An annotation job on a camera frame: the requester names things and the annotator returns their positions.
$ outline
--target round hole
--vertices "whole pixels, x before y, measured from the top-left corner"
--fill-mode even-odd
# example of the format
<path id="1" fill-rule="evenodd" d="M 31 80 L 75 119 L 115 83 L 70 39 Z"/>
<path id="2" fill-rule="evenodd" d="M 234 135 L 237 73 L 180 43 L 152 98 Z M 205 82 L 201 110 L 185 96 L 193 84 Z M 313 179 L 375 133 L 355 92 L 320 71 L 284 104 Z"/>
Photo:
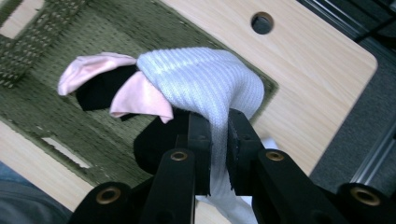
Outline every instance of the round hole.
<path id="1" fill-rule="evenodd" d="M 266 35 L 273 29 L 274 20 L 270 14 L 266 12 L 258 12 L 252 17 L 250 25 L 257 34 Z"/>
<path id="2" fill-rule="evenodd" d="M 381 200 L 372 192 L 367 189 L 362 189 L 359 187 L 350 190 L 352 196 L 361 203 L 378 206 L 381 204 Z"/>
<path id="3" fill-rule="evenodd" d="M 96 201 L 99 204 L 108 204 L 115 202 L 121 196 L 121 191 L 116 187 L 108 187 L 106 189 L 102 189 L 96 195 Z"/>
<path id="4" fill-rule="evenodd" d="M 174 152 L 171 155 L 171 159 L 174 161 L 184 161 L 187 159 L 187 157 L 187 153 L 181 151 Z"/>
<path id="5" fill-rule="evenodd" d="M 283 159 L 285 159 L 282 154 L 274 151 L 267 152 L 265 156 L 271 161 L 283 161 Z"/>
<path id="6" fill-rule="evenodd" d="M 314 219 L 315 223 L 332 224 L 332 218 L 322 211 L 319 210 L 312 211 L 311 217 Z"/>
<path id="7" fill-rule="evenodd" d="M 174 216 L 172 212 L 165 210 L 157 213 L 155 219 L 158 223 L 170 223 L 174 219 Z"/>

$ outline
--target screw hole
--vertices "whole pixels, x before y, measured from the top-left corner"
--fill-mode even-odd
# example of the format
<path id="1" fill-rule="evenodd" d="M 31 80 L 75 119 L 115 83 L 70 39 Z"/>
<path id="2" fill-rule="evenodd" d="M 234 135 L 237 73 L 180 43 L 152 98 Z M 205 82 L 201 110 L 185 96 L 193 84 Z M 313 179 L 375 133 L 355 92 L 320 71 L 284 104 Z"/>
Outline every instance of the screw hole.
<path id="1" fill-rule="evenodd" d="M 121 191 L 116 187 L 108 187 L 106 189 L 102 189 L 96 195 L 96 201 L 99 204 L 108 204 L 114 203 L 121 196 Z"/>
<path id="2" fill-rule="evenodd" d="M 381 200 L 372 192 L 367 189 L 362 188 L 353 188 L 350 190 L 352 196 L 361 203 L 371 205 L 371 206 L 378 206 L 381 204 Z"/>
<path id="3" fill-rule="evenodd" d="M 266 35 L 273 29 L 274 20 L 270 14 L 266 12 L 258 12 L 251 19 L 250 25 L 257 34 Z"/>
<path id="4" fill-rule="evenodd" d="M 283 161 L 283 159 L 285 159 L 282 154 L 274 151 L 267 152 L 265 156 L 271 161 Z"/>
<path id="5" fill-rule="evenodd" d="M 171 159 L 174 161 L 184 161 L 187 159 L 187 157 L 187 153 L 181 151 L 174 152 L 171 155 Z"/>

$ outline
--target woven mat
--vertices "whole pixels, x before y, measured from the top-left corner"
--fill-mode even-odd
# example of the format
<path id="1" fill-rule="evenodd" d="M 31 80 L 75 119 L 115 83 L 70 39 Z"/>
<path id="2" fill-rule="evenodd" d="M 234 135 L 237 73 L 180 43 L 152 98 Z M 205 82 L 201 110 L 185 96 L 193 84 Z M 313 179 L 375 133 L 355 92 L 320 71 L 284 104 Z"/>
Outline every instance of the woven mat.
<path id="1" fill-rule="evenodd" d="M 9 14 L 12 8 L 0 10 Z M 17 39 L 0 35 L 0 41 L 0 84 L 5 87 L 0 88 L 0 119 L 86 181 L 130 186 L 149 177 L 134 161 L 133 141 L 153 117 L 121 122 L 108 110 L 83 112 L 73 96 L 57 95 L 61 73 L 78 55 L 101 51 L 137 57 L 152 49 L 227 49 L 160 1 L 137 0 L 46 1 Z M 276 83 L 244 62 L 264 81 L 267 104 Z M 45 137 L 56 139 L 90 168 L 81 168 Z"/>

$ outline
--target pink fabric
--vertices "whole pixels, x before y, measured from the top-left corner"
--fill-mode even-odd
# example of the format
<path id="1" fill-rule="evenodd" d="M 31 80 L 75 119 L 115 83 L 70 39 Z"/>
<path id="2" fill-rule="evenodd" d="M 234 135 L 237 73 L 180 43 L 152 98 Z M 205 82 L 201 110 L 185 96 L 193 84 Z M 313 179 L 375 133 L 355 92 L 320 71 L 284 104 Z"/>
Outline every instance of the pink fabric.
<path id="1" fill-rule="evenodd" d="M 58 84 L 58 93 L 67 95 L 101 73 L 135 63 L 136 59 L 131 56 L 111 52 L 79 56 L 62 74 Z"/>
<path id="2" fill-rule="evenodd" d="M 111 116 L 118 118 L 128 113 L 158 115 L 163 123 L 173 119 L 171 104 L 141 71 L 123 84 L 111 103 Z"/>

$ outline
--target light wood surface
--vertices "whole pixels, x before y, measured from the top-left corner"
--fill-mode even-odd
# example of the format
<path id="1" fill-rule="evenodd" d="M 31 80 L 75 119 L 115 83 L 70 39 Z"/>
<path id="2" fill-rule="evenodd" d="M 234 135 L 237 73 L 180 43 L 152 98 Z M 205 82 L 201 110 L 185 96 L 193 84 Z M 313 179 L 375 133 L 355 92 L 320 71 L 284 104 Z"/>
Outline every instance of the light wood surface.
<path id="1" fill-rule="evenodd" d="M 279 84 L 254 128 L 309 174 L 374 73 L 375 58 L 292 0 L 163 2 Z M 268 35 L 250 27 L 259 11 L 275 22 Z M 71 210 L 92 188 L 2 122 L 0 160 Z M 228 223 L 213 207 L 200 209 L 197 223 Z"/>

